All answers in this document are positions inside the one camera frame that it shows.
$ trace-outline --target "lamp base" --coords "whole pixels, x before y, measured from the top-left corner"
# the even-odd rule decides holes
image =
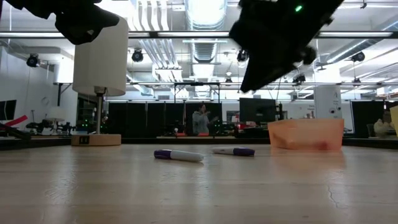
[[[72,136],[72,146],[120,146],[120,134],[79,134]]]

